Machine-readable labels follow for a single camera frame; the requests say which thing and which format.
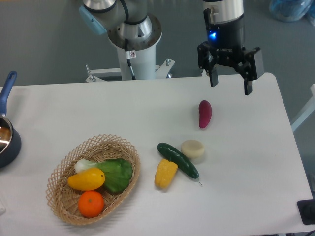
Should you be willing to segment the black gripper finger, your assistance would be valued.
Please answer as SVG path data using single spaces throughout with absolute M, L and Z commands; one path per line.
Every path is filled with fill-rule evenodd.
M 210 85 L 215 87 L 218 84 L 218 73 L 216 65 L 218 62 L 216 49 L 209 43 L 201 43 L 197 46 L 198 67 L 206 71 L 210 78 Z
M 244 52 L 243 60 L 237 65 L 236 71 L 244 79 L 244 93 L 250 95 L 253 82 L 264 74 L 263 56 L 261 49 Z

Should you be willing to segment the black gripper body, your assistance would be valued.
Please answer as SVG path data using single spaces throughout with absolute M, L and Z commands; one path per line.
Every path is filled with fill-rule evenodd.
M 207 41 L 216 49 L 217 65 L 234 68 L 243 60 L 245 27 L 243 24 L 207 24 Z

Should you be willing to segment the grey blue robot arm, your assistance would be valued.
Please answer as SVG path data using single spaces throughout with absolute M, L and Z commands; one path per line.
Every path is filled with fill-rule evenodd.
M 85 0 L 79 13 L 95 34 L 107 34 L 116 47 L 123 80 L 156 79 L 156 45 L 162 36 L 159 20 L 145 0 Z M 260 48 L 244 46 L 244 7 L 241 0 L 205 0 L 203 17 L 207 39 L 197 47 L 198 67 L 212 87 L 218 66 L 233 68 L 244 80 L 244 93 L 263 73 Z

